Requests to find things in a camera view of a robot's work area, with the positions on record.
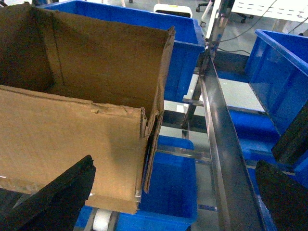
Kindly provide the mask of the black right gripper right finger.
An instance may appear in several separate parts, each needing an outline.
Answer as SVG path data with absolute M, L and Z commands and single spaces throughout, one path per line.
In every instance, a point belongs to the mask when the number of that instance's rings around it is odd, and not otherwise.
M 256 165 L 256 180 L 260 197 L 279 231 L 308 229 L 308 189 L 260 160 Z

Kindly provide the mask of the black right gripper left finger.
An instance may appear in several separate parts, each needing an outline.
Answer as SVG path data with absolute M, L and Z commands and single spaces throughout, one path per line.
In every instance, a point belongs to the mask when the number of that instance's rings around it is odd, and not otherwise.
M 72 231 L 92 190 L 96 167 L 85 156 L 0 219 L 2 231 Z

